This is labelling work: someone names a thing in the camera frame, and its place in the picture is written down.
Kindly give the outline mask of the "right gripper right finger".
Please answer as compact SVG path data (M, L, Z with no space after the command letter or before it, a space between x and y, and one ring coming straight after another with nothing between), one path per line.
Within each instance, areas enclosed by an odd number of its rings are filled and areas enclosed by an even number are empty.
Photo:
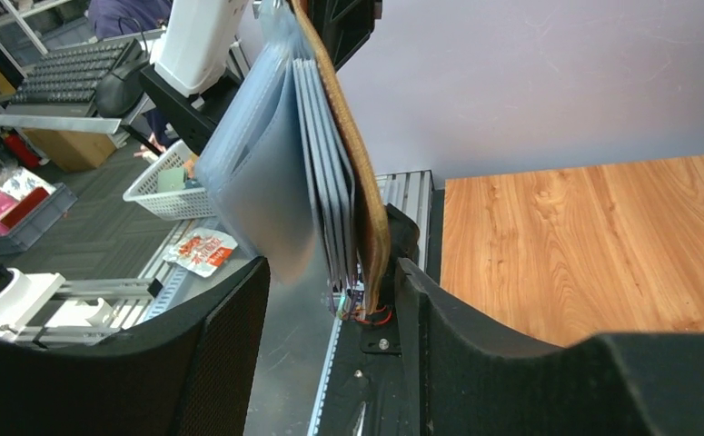
M396 312L419 435L704 435L704 333L601 333L561 348L403 258Z

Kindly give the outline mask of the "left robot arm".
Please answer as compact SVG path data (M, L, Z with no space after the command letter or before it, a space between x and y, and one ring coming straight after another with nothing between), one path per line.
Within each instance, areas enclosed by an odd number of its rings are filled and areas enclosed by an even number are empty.
M236 93L225 62L245 1L177 1L160 39L159 54L143 68L140 84L184 144L200 154ZM262 1L259 13L284 6L305 33L317 35L340 69L370 38L382 16L375 0Z

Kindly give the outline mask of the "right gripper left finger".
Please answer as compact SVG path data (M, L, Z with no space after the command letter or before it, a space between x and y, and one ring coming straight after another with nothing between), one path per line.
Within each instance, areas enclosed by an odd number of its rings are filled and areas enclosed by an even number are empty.
M0 340L0 435L240 435L270 290L258 257L93 345Z

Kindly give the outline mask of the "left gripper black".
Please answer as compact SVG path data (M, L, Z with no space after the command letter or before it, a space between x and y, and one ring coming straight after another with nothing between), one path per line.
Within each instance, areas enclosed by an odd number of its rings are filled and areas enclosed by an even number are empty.
M382 0L312 0L309 18L332 64L340 70L371 37Z

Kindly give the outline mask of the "brown leather card holder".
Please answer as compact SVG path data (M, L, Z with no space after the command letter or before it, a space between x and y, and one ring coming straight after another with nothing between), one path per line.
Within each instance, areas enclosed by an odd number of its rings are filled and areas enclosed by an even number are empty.
M303 10L263 2L265 43L195 166L239 246L298 279L316 246L337 317L370 322L389 255L382 198L332 62Z

